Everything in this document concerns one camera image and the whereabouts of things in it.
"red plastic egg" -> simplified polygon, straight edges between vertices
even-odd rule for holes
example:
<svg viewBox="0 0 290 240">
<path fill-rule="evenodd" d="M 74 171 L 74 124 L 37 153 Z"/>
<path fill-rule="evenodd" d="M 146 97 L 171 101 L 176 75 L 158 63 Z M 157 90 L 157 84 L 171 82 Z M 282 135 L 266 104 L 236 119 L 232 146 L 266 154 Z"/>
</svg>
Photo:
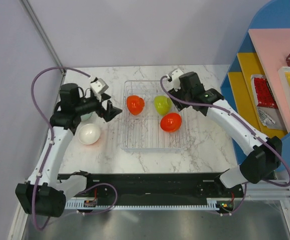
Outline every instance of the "red plastic egg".
<svg viewBox="0 0 290 240">
<path fill-rule="evenodd" d="M 132 115 L 138 115 L 144 109 L 144 100 L 136 95 L 127 97 L 127 108 Z"/>
<path fill-rule="evenodd" d="M 172 112 L 164 116 L 160 121 L 160 127 L 165 132 L 175 132 L 181 126 L 181 116 L 178 113 Z"/>
</svg>

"metal wire rack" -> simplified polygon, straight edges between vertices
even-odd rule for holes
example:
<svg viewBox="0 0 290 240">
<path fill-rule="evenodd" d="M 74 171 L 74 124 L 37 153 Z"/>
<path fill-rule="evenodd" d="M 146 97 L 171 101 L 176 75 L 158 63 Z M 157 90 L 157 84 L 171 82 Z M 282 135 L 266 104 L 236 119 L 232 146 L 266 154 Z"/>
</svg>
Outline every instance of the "metal wire rack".
<svg viewBox="0 0 290 240">
<path fill-rule="evenodd" d="M 145 101 L 144 110 L 133 116 L 127 109 L 128 96 L 137 95 Z M 178 112 L 175 106 L 171 112 L 179 113 L 182 125 L 176 132 L 165 132 L 160 128 L 159 115 L 154 106 L 154 98 L 165 95 L 159 81 L 126 81 L 124 87 L 124 107 L 122 118 L 121 148 L 126 151 L 167 150 L 179 151 L 186 146 L 186 116 L 184 111 Z"/>
</svg>

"white marble surface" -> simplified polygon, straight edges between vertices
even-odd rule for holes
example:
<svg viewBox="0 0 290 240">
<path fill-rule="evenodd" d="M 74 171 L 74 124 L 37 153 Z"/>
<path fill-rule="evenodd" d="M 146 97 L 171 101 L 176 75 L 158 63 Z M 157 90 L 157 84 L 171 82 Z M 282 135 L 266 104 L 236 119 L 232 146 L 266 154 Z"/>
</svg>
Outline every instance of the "white marble surface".
<svg viewBox="0 0 290 240">
<path fill-rule="evenodd" d="M 114 106 L 123 107 L 124 82 L 127 80 L 159 80 L 175 68 L 197 72 L 205 88 L 219 90 L 227 65 L 89 67 L 81 70 L 102 78 Z M 88 79 L 68 71 L 65 83 L 88 88 Z M 201 113 L 187 112 L 187 146 L 183 152 L 125 152 L 120 148 L 122 114 L 105 123 L 96 114 L 80 124 L 96 123 L 102 133 L 93 145 L 82 145 L 74 136 L 60 168 L 60 173 L 82 170 L 90 173 L 203 173 L 220 172 L 237 165 L 231 138 L 216 123 Z"/>
</svg>

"gray wall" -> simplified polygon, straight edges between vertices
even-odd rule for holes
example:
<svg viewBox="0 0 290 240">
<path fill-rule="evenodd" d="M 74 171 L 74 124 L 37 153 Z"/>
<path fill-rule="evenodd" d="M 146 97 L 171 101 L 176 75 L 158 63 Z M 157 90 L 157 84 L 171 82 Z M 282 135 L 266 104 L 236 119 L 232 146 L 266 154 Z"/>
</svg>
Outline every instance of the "gray wall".
<svg viewBox="0 0 290 240">
<path fill-rule="evenodd" d="M 29 0 L 64 65 L 231 64 L 269 0 Z"/>
<path fill-rule="evenodd" d="M 47 131 L 30 96 L 33 77 L 54 66 L 18 0 L 0 0 L 0 240 L 7 238 L 18 200 L 17 183 L 33 170 Z M 37 84 L 37 99 L 50 114 L 59 71 Z"/>
</svg>

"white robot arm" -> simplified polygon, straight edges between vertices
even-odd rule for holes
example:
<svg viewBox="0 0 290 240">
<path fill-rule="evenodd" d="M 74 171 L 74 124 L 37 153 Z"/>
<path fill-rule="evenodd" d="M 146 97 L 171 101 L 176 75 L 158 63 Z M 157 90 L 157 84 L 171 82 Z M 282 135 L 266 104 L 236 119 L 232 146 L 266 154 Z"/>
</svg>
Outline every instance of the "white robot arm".
<svg viewBox="0 0 290 240">
<path fill-rule="evenodd" d="M 107 88 L 107 84 L 102 79 L 94 78 L 90 83 L 91 96 L 80 97 L 79 87 L 75 83 L 61 86 L 61 100 L 50 118 L 54 139 L 51 139 L 52 135 L 49 131 L 35 170 L 25 183 L 19 183 L 16 188 L 16 195 L 26 213 L 32 213 L 34 185 L 38 190 L 35 202 L 36 213 L 49 217 L 59 217 L 64 211 L 66 202 L 86 188 L 87 178 L 83 172 L 76 172 L 62 182 L 58 180 L 58 173 L 82 115 L 96 112 L 99 117 L 109 122 L 122 112 L 121 109 L 112 106 L 110 96 L 105 94 Z M 107 101 L 106 109 L 102 107 L 103 101 Z M 41 171 L 50 143 L 53 146 Z"/>
<path fill-rule="evenodd" d="M 189 107 L 184 100 L 205 105 L 193 106 L 193 108 L 221 126 L 238 143 L 247 156 L 241 165 L 231 168 L 219 176 L 218 180 L 225 188 L 229 189 L 245 182 L 255 184 L 279 167 L 280 160 L 259 139 L 268 143 L 279 154 L 281 154 L 281 140 L 277 137 L 268 138 L 256 130 L 235 112 L 215 89 L 205 90 L 195 72 L 183 73 L 180 69 L 176 69 L 163 78 L 167 78 L 173 84 L 174 88 L 168 93 L 182 101 L 179 102 L 172 98 L 179 111 Z M 255 135 L 251 134 L 247 128 L 252 129 Z"/>
</svg>

